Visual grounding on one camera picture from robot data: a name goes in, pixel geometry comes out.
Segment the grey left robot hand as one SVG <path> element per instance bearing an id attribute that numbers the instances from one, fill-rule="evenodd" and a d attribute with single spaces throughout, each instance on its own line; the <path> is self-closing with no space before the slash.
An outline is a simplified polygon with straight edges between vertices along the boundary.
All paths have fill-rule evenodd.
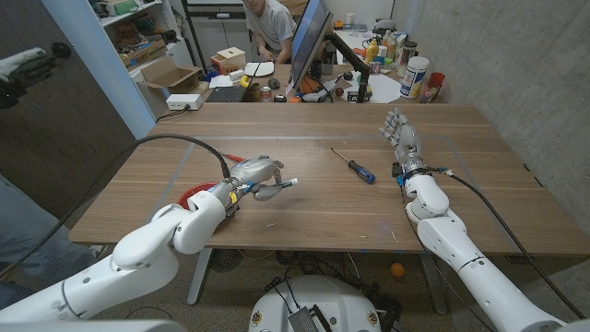
<path id="1" fill-rule="evenodd" d="M 266 201 L 277 195 L 282 187 L 281 169 L 284 164 L 267 156 L 257 156 L 230 169 L 229 184 L 244 194 L 252 193 L 255 200 Z"/>

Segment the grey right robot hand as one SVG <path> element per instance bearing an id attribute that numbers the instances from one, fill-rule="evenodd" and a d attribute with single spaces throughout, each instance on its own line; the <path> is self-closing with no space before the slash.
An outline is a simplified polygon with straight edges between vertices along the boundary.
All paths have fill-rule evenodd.
<path id="1" fill-rule="evenodd" d="M 393 146 L 405 180 L 426 171 L 422 158 L 420 138 L 401 109 L 390 111 L 379 132 Z"/>

